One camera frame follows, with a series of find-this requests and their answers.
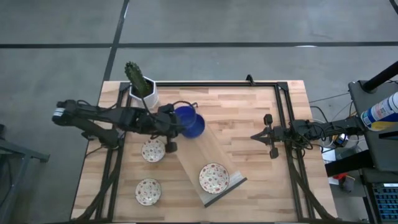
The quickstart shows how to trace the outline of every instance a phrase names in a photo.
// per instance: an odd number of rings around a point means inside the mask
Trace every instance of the spray can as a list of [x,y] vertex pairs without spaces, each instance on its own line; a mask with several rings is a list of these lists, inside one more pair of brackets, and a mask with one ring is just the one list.
[[362,122],[371,131],[382,131],[398,123],[398,92],[375,104],[361,114]]

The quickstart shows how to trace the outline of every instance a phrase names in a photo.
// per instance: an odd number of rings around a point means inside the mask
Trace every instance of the decorative plate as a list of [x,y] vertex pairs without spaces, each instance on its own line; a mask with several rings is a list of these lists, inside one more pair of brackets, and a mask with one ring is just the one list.
[[136,187],[136,199],[144,206],[155,204],[161,195],[162,187],[157,180],[152,178],[142,180]]
[[228,171],[220,164],[207,164],[200,171],[199,183],[206,192],[219,194],[228,187]]
[[164,143],[157,139],[146,141],[141,149],[141,155],[148,162],[158,162],[164,157],[164,154]]

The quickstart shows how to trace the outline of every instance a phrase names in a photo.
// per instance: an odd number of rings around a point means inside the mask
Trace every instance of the concrete floor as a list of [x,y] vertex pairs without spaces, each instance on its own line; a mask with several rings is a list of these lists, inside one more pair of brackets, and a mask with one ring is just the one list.
[[[112,43],[123,0],[0,0],[0,44]],[[388,0],[130,0],[121,43],[398,41]],[[110,49],[0,49],[0,123],[7,139],[51,154],[34,162],[12,223],[68,220],[87,142],[51,122],[59,100],[96,104]],[[398,58],[398,47],[118,49],[110,80],[128,60],[154,80],[304,80],[308,98],[347,91]],[[314,103],[328,119],[348,95]],[[314,117],[321,119],[317,111]],[[336,119],[347,116],[346,108]],[[336,203],[360,204],[349,195]],[[357,220],[363,209],[338,210]]]

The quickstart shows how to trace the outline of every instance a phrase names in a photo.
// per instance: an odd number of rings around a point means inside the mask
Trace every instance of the butcher block tabletop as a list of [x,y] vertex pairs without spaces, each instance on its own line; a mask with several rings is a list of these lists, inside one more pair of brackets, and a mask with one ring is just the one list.
[[[289,85],[295,119],[312,119],[304,82],[286,82]],[[120,82],[104,82],[98,106],[109,107],[115,104],[119,85]],[[231,166],[247,180],[205,208],[198,189],[190,180],[189,172],[184,169],[187,161],[180,161],[182,157],[171,153],[166,154],[159,162],[149,163],[142,158],[141,147],[150,136],[127,133],[114,222],[297,221],[284,145],[276,144],[279,157],[271,159],[269,146],[250,139],[250,136],[264,129],[263,117],[267,113],[273,116],[273,126],[280,125],[273,87],[158,87],[158,92],[160,105],[178,100],[198,103],[197,113],[204,117],[206,129],[209,129],[218,142],[219,147],[215,149],[221,151],[225,155],[223,159],[229,159]],[[283,91],[281,95],[288,121]],[[184,151],[186,145],[178,145],[178,151]],[[90,141],[87,153],[98,147],[98,141]],[[106,149],[100,149],[85,159],[71,218],[81,215],[99,192],[105,159]],[[195,160],[195,157],[184,157],[184,160],[189,159]],[[336,216],[335,203],[319,148],[314,146],[313,150],[307,150],[304,163],[312,192],[326,210]],[[135,198],[136,185],[145,178],[157,179],[162,186],[160,200],[153,206],[142,206]],[[300,198],[307,217],[301,190]],[[108,209],[108,202],[109,193],[105,198],[105,211]]]

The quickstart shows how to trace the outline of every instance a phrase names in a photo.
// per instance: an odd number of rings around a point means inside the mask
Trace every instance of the potted cactus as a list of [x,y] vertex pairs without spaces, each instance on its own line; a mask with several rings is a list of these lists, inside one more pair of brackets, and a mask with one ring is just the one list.
[[127,78],[132,84],[130,86],[130,96],[137,101],[138,106],[141,108],[144,107],[142,103],[142,99],[144,99],[147,107],[153,108],[159,99],[156,82],[143,76],[141,69],[134,62],[126,63],[124,73],[126,73]]

